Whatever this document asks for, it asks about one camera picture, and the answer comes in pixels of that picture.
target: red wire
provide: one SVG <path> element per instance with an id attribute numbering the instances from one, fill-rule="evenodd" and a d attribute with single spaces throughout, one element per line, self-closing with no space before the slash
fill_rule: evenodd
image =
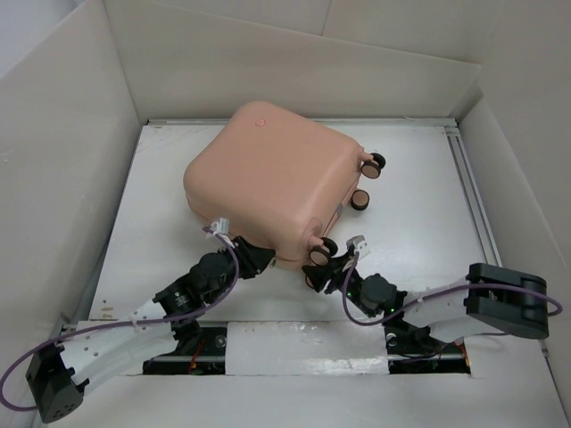
<path id="1" fill-rule="evenodd" d="M 198 344 L 198 349 L 196 350 L 196 352 L 194 353 L 193 357 L 190 360 L 190 367 L 188 368 L 188 374 L 190 375 L 193 371 L 193 366 L 194 366 L 194 362 L 196 361 L 196 357 L 198 357 L 198 354 L 200 354 L 202 352 L 204 348 L 204 339 L 202 339 L 200 341 L 200 343 Z"/>

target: pink suitcase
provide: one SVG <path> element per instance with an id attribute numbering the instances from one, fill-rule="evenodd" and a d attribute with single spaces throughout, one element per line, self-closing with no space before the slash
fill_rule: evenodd
<path id="1" fill-rule="evenodd" d="M 367 208 L 361 172 L 376 178 L 384 165 L 340 132 L 252 102 L 188 165 L 184 186 L 205 224 L 228 218 L 231 235 L 274 249 L 282 266 L 297 268 L 333 255 L 335 243 L 322 238 L 345 205 Z"/>

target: table surface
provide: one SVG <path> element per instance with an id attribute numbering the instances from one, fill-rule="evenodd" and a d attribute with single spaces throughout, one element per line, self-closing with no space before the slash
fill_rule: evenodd
<path id="1" fill-rule="evenodd" d="M 362 274 L 381 272 L 403 289 L 424 290 L 458 279 L 483 260 L 444 128 L 330 126 L 387 158 L 380 179 L 362 181 L 371 195 L 368 209 L 346 210 L 332 233 L 340 243 L 367 237 L 372 253 L 360 263 Z M 92 319 L 135 309 L 215 248 L 186 206 L 182 174 L 221 128 L 144 127 Z M 468 338 L 471 376 L 386 375 L 382 344 L 377 356 L 370 346 L 382 342 L 382 334 L 357 333 L 339 323 L 343 318 L 339 296 L 317 295 L 301 274 L 271 269 L 241 282 L 203 318 L 236 321 L 228 327 L 233 375 L 117 376 L 53 426 L 567 427 L 537 342 Z M 369 374 L 354 375 L 351 365 L 347 370 L 352 358 L 373 361 L 362 372 Z"/>

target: suitcase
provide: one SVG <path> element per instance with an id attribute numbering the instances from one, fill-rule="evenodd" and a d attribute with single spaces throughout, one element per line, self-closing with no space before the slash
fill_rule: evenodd
<path id="1" fill-rule="evenodd" d="M 271 248 L 277 261 L 299 268 L 325 264 L 336 252 L 325 238 L 343 208 L 368 206 L 361 173 L 385 166 L 352 138 L 265 102 L 240 107 L 188 165 L 186 199 L 208 225 L 230 220 L 230 235 Z"/>

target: white floor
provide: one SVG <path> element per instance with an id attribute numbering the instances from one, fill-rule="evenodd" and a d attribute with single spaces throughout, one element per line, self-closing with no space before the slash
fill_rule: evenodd
<path id="1" fill-rule="evenodd" d="M 339 243 L 367 237 L 372 253 L 362 274 L 380 272 L 403 289 L 423 290 L 483 260 L 442 127 L 332 126 L 387 158 L 380 179 L 363 179 L 369 208 L 346 210 L 333 232 Z M 214 248 L 186 206 L 182 174 L 220 129 L 144 127 L 93 320 L 135 309 Z M 54 426 L 567 427 L 537 342 L 469 338 L 471 376 L 386 375 L 380 329 L 356 330 L 343 318 L 338 295 L 317 295 L 301 274 L 272 269 L 240 283 L 204 317 L 234 321 L 227 352 L 233 375 L 117 376 Z"/>

